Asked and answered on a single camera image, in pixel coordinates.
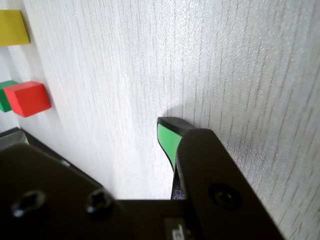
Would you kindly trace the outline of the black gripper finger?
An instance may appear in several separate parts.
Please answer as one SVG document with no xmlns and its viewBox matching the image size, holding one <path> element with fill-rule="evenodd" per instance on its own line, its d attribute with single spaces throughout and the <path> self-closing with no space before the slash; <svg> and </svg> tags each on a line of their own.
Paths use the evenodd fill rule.
<svg viewBox="0 0 320 240">
<path fill-rule="evenodd" d="M 12 128 L 0 133 L 0 145 L 12 146 L 17 143 L 29 144 L 25 133 L 20 128 Z"/>
<path fill-rule="evenodd" d="M 157 140 L 173 170 L 171 200 L 184 199 L 179 173 L 176 168 L 176 153 L 185 132 L 192 128 L 192 124 L 179 117 L 163 116 L 157 118 Z"/>
</svg>

